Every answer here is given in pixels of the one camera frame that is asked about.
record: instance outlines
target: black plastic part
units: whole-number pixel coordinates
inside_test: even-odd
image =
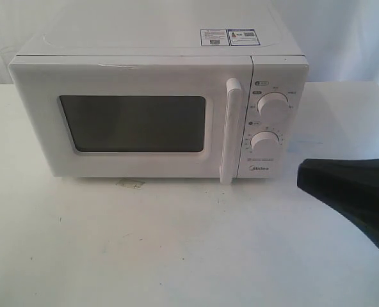
[[[379,159],[304,160],[298,187],[346,217],[379,248]]]

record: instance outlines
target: timer knob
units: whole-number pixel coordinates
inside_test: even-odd
[[[278,152],[279,138],[270,131],[263,131],[251,139],[252,150],[259,156],[272,156]]]
[[[266,123],[280,123],[289,114],[287,98],[281,93],[266,94],[258,101],[257,109]]]

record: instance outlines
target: white microwave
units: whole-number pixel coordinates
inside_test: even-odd
[[[55,176],[269,178],[309,69],[261,0],[75,1],[10,63]]]

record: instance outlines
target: table surface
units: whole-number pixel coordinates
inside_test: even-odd
[[[275,180],[54,178],[0,85],[0,306],[379,306],[379,249],[296,187],[379,157],[379,87],[308,83]]]

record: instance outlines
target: midea logo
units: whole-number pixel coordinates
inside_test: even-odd
[[[269,171],[269,168],[263,168],[262,166],[254,166],[254,165],[251,165],[249,167],[249,170],[250,171]]]

